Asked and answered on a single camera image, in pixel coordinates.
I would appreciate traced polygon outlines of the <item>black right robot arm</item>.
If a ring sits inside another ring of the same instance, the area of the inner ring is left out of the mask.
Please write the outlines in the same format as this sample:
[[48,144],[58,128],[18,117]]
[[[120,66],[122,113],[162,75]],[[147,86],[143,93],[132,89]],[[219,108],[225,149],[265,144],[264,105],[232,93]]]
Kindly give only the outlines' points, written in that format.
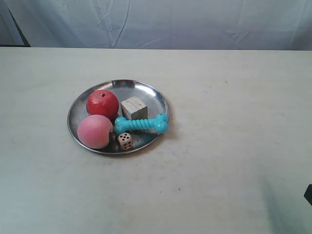
[[307,186],[306,191],[304,193],[304,198],[310,205],[312,205],[312,184],[309,184]]

